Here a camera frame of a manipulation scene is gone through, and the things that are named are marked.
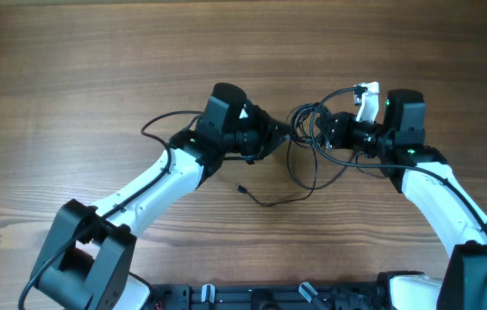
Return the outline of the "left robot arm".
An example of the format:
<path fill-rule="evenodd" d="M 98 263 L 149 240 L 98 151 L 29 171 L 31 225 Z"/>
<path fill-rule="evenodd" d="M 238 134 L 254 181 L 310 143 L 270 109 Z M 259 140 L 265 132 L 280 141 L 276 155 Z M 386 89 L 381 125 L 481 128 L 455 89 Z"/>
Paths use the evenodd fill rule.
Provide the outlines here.
<path fill-rule="evenodd" d="M 137 239 L 174 202 L 226 160 L 252 164 L 292 134 L 241 88 L 214 86 L 203 111 L 160 143 L 159 159 L 122 189 L 90 205 L 71 199 L 55 215 L 17 306 L 35 288 L 64 309 L 143 309 L 152 288 L 131 274 Z"/>

